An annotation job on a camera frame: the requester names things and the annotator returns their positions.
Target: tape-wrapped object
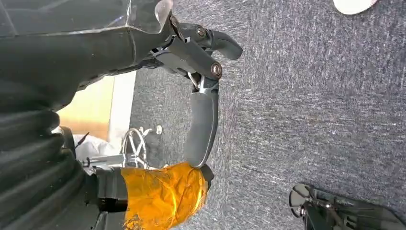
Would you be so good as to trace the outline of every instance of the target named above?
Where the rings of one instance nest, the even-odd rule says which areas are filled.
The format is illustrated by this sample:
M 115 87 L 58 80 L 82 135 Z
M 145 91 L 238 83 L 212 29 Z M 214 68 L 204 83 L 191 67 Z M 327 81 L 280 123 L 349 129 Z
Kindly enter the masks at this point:
M 167 230 L 199 211 L 208 183 L 183 162 L 159 170 L 123 168 L 128 192 L 125 230 Z

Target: rubber grip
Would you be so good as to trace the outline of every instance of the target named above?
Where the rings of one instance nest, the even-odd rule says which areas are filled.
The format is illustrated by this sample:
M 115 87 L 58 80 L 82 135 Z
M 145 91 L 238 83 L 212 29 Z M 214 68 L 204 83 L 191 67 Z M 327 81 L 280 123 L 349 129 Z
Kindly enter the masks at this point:
M 203 167 L 213 147 L 218 125 L 218 91 L 210 95 L 196 92 L 191 95 L 192 126 L 186 137 L 186 161 L 195 168 Z
M 237 60 L 242 55 L 241 46 L 229 35 L 219 31 L 212 31 L 213 44 L 211 49 L 217 50 L 230 60 Z

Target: screw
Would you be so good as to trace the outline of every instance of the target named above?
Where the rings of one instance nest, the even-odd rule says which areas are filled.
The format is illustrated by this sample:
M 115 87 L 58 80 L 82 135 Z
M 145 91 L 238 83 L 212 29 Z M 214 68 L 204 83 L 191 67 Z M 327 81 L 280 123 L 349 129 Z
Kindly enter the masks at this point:
M 206 31 L 201 27 L 197 28 L 197 34 L 202 38 L 206 37 Z
M 212 64 L 212 74 L 216 77 L 220 78 L 223 74 L 223 68 L 221 67 L 220 63 L 215 62 Z
M 162 134 L 162 126 L 161 125 L 157 125 L 157 134 L 158 135 Z
M 300 215 L 304 216 L 306 214 L 306 209 L 305 208 L 301 208 L 300 209 Z

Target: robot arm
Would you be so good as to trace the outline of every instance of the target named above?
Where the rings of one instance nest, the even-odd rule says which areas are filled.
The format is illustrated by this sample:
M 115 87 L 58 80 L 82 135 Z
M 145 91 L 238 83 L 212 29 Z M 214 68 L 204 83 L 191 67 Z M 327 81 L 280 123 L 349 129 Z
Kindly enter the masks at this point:
M 149 9 L 158 11 L 144 14 Z M 191 166 L 204 166 L 222 76 L 211 54 L 237 59 L 242 49 L 225 34 L 179 23 L 170 9 L 168 0 L 0 0 L 0 229 L 117 223 L 128 198 L 119 169 L 85 174 L 72 151 L 61 148 L 64 138 L 51 133 L 59 125 L 54 111 L 104 76 L 162 67 L 188 78 L 193 120 L 185 156 Z M 134 13 L 155 21 L 138 23 Z

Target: metal bolt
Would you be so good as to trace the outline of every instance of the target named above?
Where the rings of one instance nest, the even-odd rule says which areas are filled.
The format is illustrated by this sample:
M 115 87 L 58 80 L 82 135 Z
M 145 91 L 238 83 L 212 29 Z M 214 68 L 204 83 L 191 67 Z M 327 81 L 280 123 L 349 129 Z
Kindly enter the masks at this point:
M 306 209 L 303 207 L 300 209 L 300 215 L 304 216 L 306 214 Z
M 202 38 L 206 37 L 206 31 L 201 27 L 197 29 L 197 34 Z
M 220 63 L 215 62 L 212 64 L 212 74 L 216 77 L 220 78 L 223 74 L 223 68 L 221 67 Z

